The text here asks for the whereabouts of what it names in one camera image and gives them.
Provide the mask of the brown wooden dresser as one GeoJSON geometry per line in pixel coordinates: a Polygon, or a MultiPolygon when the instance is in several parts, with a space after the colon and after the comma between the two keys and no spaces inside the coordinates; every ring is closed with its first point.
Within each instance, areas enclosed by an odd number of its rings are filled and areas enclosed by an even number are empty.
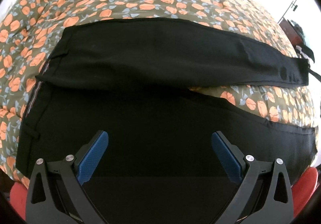
{"type": "Polygon", "coordinates": [[[282,19],[279,23],[280,27],[284,31],[287,38],[290,40],[292,46],[296,47],[297,44],[301,43],[301,39],[299,38],[298,34],[292,28],[290,22],[286,19],[282,19]]]}

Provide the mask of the green orange floral quilt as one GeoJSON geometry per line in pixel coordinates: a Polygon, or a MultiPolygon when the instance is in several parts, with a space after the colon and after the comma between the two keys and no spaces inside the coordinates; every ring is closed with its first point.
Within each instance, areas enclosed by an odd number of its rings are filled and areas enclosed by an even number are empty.
{"type": "Polygon", "coordinates": [[[29,184],[16,168],[20,124],[35,77],[73,25],[109,19],[180,18],[247,36],[295,57],[274,18],[251,0],[16,0],[1,19],[1,171],[29,184]]]}

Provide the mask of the black pants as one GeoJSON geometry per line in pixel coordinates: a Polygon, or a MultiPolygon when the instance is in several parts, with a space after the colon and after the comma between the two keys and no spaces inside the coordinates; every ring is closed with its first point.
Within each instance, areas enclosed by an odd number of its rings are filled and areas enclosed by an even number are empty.
{"type": "Polygon", "coordinates": [[[303,87],[309,61],[248,37],[167,18],[71,26],[26,108],[17,168],[61,161],[98,131],[108,147],[83,190],[107,223],[214,223],[237,186],[211,145],[283,160],[293,184],[316,154],[313,128],[243,111],[201,93],[220,86],[303,87]]]}

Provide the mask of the red fleece jacket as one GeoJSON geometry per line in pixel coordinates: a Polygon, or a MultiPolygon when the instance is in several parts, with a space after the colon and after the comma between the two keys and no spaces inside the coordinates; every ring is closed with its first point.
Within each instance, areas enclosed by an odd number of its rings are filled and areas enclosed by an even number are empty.
{"type": "MultiPolygon", "coordinates": [[[[297,217],[303,208],[307,205],[318,186],[318,170],[315,167],[309,167],[292,186],[292,197],[294,206],[294,216],[297,217]]],[[[26,187],[16,182],[9,193],[9,203],[16,211],[19,217],[25,220],[25,209],[27,200],[26,187]]]]}

